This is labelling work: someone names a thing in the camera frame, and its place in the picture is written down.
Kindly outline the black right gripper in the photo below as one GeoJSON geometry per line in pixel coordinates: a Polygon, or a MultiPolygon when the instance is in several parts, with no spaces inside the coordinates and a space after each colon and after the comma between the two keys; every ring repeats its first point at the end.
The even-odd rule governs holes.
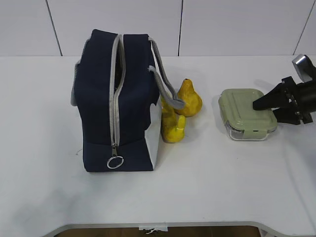
{"type": "Polygon", "coordinates": [[[269,93],[255,100],[253,109],[275,109],[278,123],[312,123],[311,113],[316,111],[316,80],[296,84],[292,77],[284,78],[269,93]]]}

